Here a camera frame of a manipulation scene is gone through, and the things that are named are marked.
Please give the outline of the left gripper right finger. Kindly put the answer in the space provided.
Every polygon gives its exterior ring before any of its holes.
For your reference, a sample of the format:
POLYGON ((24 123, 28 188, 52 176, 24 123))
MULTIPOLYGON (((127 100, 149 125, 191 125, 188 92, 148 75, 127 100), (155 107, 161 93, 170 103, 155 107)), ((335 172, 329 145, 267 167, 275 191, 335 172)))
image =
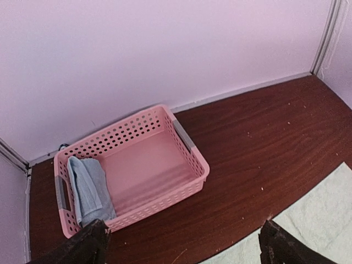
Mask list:
POLYGON ((261 263, 328 263, 334 261, 313 251, 273 220, 266 220, 258 235, 261 263))

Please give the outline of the light blue towel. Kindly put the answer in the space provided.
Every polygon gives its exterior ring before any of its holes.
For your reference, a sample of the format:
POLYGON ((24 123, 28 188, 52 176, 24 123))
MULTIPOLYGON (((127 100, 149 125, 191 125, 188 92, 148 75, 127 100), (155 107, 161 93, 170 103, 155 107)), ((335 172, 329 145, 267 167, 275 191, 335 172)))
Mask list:
POLYGON ((78 159, 72 156, 68 158, 67 167, 78 224, 85 227, 95 219, 109 221, 116 218, 106 174, 100 162, 93 158, 78 159))

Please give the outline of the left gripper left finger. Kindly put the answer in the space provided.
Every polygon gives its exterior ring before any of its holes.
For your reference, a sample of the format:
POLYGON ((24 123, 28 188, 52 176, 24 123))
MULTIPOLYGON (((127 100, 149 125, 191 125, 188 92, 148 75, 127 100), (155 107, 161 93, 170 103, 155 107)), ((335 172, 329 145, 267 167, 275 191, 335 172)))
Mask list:
POLYGON ((106 263, 110 236, 105 222, 95 219, 61 246, 30 263, 106 263))

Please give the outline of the green towel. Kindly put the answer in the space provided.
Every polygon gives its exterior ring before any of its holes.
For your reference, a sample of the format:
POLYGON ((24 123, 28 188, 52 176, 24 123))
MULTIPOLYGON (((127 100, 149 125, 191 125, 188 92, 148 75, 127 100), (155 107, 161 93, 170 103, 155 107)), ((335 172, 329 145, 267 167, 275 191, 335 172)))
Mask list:
POLYGON ((351 263, 351 168, 342 163, 273 220, 321 255, 351 263))

